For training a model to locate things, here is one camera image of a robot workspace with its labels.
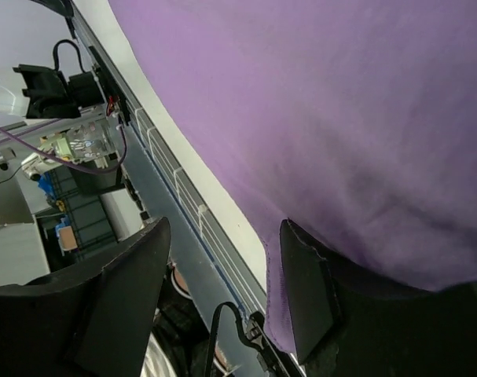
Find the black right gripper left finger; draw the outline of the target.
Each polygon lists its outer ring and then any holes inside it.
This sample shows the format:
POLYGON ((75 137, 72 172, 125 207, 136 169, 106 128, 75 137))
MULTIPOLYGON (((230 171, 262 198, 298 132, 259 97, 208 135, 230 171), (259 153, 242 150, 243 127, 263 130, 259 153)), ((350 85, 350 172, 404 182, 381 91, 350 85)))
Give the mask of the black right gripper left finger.
POLYGON ((0 287, 0 376, 138 376, 171 247, 159 218, 28 284, 0 287))

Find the purple trousers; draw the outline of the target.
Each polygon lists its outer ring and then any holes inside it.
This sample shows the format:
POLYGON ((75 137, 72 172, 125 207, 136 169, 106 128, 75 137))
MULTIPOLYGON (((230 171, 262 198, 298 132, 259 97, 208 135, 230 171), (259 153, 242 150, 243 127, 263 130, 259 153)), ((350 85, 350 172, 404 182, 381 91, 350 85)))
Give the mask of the purple trousers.
POLYGON ((266 251, 295 348, 291 219, 425 291, 477 281, 477 1, 113 1, 180 131, 266 251))

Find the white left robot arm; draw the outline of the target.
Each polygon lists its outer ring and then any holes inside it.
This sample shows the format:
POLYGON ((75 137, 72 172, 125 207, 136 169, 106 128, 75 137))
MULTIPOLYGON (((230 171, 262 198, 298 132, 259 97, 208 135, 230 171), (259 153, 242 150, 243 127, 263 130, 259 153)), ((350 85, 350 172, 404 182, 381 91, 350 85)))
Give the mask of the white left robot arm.
POLYGON ((61 71, 43 66, 0 68, 0 113, 25 119, 77 119, 83 108, 104 102, 89 71, 65 78, 61 71))

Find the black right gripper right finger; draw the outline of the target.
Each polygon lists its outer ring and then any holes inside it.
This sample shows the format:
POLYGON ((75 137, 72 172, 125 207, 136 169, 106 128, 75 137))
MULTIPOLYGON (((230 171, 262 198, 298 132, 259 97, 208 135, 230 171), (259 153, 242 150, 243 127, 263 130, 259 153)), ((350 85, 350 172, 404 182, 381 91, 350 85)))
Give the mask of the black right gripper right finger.
POLYGON ((477 283, 439 293, 399 284, 289 220, 280 244, 295 353, 309 376, 477 376, 477 283))

